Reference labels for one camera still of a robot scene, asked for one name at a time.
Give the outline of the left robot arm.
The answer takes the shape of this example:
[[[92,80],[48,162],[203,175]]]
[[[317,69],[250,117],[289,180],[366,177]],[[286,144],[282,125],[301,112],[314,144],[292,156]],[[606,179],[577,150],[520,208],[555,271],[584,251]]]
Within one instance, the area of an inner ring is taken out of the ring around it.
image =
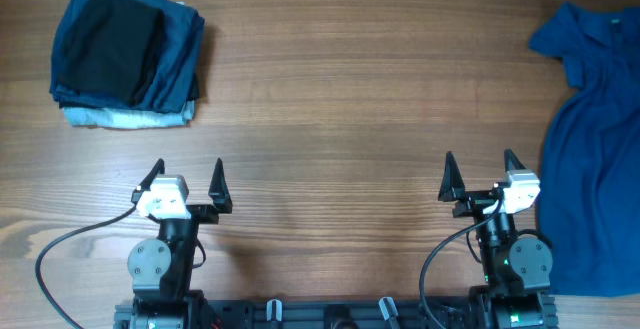
[[[139,215],[159,225],[154,239],[131,250],[127,268],[132,277],[133,302],[117,310],[116,328],[220,328],[222,322],[200,290],[190,288],[202,248],[199,226],[216,224],[232,212],[223,162],[217,160],[209,184],[209,204],[189,204],[189,189],[181,175],[165,173],[159,159],[134,189],[131,202]]]

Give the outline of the blue polo shirt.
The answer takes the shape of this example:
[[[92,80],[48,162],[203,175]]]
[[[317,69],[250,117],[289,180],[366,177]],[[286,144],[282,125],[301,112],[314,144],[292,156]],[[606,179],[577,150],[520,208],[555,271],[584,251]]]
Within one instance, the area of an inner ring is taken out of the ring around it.
[[[639,291],[639,10],[563,4],[531,39],[575,93],[543,146],[539,228],[553,244],[554,293]]]

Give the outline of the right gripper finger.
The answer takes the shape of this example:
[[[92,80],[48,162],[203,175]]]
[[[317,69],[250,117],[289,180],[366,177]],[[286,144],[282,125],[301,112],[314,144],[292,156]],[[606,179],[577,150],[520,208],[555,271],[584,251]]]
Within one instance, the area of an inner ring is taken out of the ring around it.
[[[504,166],[506,172],[526,169],[511,149],[504,150]]]
[[[446,153],[444,174],[441,182],[439,200],[460,200],[465,194],[465,184],[457,161],[451,151]]]

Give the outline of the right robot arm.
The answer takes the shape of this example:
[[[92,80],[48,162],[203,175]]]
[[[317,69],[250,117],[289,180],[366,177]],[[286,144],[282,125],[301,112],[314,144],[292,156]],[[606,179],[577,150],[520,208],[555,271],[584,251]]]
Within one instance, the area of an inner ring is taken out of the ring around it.
[[[518,230],[514,216],[540,193],[537,175],[512,150],[504,151],[505,177],[488,190],[465,188],[454,155],[446,154],[438,199],[455,204],[455,218],[471,217],[485,283],[469,289],[468,328],[551,329],[559,325],[549,295],[551,242],[535,229]]]

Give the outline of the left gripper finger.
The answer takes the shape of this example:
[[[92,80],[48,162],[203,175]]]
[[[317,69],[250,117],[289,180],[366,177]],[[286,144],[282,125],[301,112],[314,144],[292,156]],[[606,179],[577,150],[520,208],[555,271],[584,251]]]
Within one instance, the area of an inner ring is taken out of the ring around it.
[[[210,181],[208,196],[215,207],[231,207],[232,198],[224,175],[223,161],[218,158]]]
[[[151,187],[153,180],[160,174],[165,173],[165,162],[162,158],[159,158],[150,172],[144,177],[144,179],[138,185],[138,191],[148,191]]]

